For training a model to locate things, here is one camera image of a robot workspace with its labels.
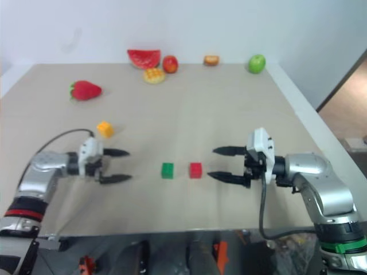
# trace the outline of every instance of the green cube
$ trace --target green cube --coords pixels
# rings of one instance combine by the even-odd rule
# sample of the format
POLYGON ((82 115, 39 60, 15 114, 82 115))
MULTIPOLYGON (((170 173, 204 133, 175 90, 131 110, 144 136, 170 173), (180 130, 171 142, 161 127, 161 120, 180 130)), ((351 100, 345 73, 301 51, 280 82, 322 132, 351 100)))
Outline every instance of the green cube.
POLYGON ((173 179, 173 163, 162 164, 162 179, 173 179))

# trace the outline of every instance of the small block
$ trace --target small block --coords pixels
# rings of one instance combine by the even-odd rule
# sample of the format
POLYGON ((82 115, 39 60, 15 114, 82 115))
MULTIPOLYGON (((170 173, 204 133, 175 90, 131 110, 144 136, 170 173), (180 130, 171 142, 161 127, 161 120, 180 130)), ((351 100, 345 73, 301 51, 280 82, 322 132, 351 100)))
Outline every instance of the small block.
POLYGON ((106 121, 102 121, 97 125, 97 130, 104 138, 110 138, 114 134, 114 129, 112 125, 106 121))
POLYGON ((162 164, 162 179, 173 179, 173 163, 162 164))
POLYGON ((200 162, 190 163, 190 179, 201 179, 202 176, 202 165, 200 162))

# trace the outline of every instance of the beige table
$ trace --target beige table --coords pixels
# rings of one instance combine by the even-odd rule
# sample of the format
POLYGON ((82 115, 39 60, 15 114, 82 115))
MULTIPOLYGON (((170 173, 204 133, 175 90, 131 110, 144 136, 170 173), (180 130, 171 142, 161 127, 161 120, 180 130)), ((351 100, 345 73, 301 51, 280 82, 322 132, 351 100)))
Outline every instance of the beige table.
MULTIPOLYGON (((104 141, 106 147, 131 153, 111 162, 108 172, 133 178, 110 186, 77 178, 60 181, 42 234, 257 228, 260 183, 246 189, 207 175, 192 180, 189 163, 202 162, 205 173, 241 174, 243 157, 216 155, 212 149, 244 146, 258 127, 273 137, 278 155, 319 152, 267 72, 249 74, 242 65, 182 65, 164 83, 149 85, 130 65, 36 65, 2 100, 0 213, 39 147, 62 131, 95 129, 102 120, 116 129, 104 141), (84 79, 102 86, 102 97, 70 100, 69 85, 84 79), (175 164, 173 180, 161 179, 162 162, 175 164)), ((70 135, 50 149, 75 151, 84 138, 70 135)), ((301 196, 290 192, 269 186, 266 227, 311 225, 301 196)))

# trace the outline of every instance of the black cable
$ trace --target black cable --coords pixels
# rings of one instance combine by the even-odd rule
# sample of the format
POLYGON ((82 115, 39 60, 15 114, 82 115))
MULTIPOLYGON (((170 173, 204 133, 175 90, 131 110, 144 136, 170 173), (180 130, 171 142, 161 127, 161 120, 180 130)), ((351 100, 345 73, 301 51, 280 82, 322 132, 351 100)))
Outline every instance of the black cable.
MULTIPOLYGON (((43 149, 45 149, 48 145, 50 145, 51 143, 53 143, 55 140, 57 140, 57 139, 59 139, 60 137, 62 137, 62 136, 65 136, 65 135, 67 135, 67 134, 69 134, 69 133, 73 133, 73 132, 88 132, 89 133, 89 136, 91 136, 91 137, 94 137, 94 133, 93 133, 93 131, 91 131, 91 130, 89 130, 89 129, 82 129, 82 128, 80 128, 80 129, 73 129, 73 130, 69 130, 69 131, 66 131, 66 132, 63 132, 63 133, 61 133, 61 134, 59 134, 59 135, 57 135, 57 136, 55 136, 55 137, 53 137, 52 139, 50 139, 48 142, 46 142, 40 149, 38 149, 38 151, 30 158, 30 159, 33 159, 33 157, 35 156, 35 155, 37 155, 39 152, 41 152, 43 149)), ((21 182, 23 181, 23 178, 24 178, 24 175, 25 175, 25 173, 27 172, 27 170, 28 170, 28 168, 29 168, 29 166, 30 166, 30 161, 28 161, 28 163, 27 163, 27 165, 26 165, 26 167, 24 168, 24 170, 23 170, 23 173, 22 173, 22 175, 21 175, 21 178, 20 178, 20 180, 19 180, 19 184, 18 184, 18 186, 21 184, 21 182)))
POLYGON ((259 231, 260 231, 261 236, 264 239, 279 239, 279 238, 282 238, 288 235, 300 234, 300 233, 315 234, 315 230, 300 229, 300 230, 291 230, 291 231, 283 232, 283 233, 273 235, 273 236, 266 235, 264 231, 264 211, 265 211, 265 200, 266 200, 265 173, 263 173, 261 176, 261 185, 262 185, 262 189, 261 189, 261 202, 260 202, 260 214, 259 214, 259 231))

